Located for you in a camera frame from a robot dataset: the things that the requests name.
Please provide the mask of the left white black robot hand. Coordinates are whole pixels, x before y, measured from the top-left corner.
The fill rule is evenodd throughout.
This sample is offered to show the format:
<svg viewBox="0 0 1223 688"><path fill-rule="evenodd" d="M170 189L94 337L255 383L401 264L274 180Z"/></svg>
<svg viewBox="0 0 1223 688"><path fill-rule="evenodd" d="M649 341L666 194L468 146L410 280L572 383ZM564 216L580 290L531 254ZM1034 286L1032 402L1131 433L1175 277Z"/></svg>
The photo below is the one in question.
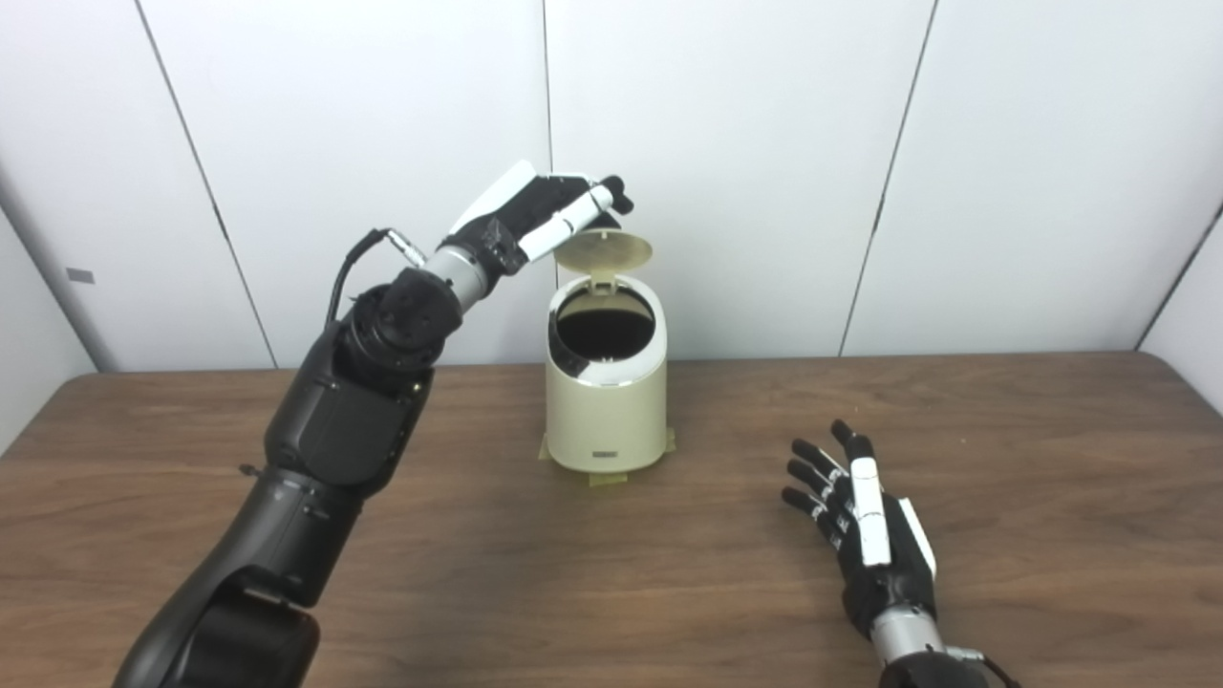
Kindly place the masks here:
<svg viewBox="0 0 1223 688"><path fill-rule="evenodd" d="M464 252L488 277L508 277L607 215L631 211L620 176L538 174L520 161L464 211L440 249Z"/></svg>

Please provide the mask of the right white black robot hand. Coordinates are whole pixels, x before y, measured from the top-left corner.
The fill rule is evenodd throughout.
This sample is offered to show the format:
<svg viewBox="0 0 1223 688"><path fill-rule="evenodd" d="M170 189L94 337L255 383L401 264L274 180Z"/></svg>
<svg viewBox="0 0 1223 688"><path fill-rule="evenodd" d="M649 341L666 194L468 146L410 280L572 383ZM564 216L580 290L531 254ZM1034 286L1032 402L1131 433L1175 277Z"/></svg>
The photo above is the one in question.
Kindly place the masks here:
<svg viewBox="0 0 1223 688"><path fill-rule="evenodd" d="M883 486L870 436L841 419L830 423L830 435L841 461L812 441L793 441L786 475L801 488L783 488L781 500L812 521L833 549L848 622L868 637L874 621L894 609L934 621L936 558L912 503Z"/></svg>

